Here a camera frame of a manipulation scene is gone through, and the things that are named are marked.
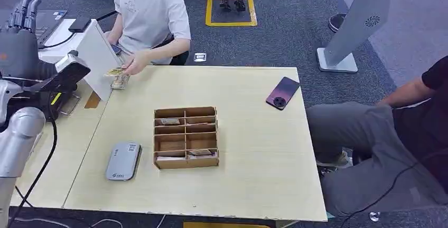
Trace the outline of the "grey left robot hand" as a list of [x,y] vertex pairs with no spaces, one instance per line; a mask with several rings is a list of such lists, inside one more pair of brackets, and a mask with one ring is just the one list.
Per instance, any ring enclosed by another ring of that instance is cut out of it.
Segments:
[[39,59],[35,19],[41,0],[21,0],[1,27],[1,77],[45,80],[55,65]]

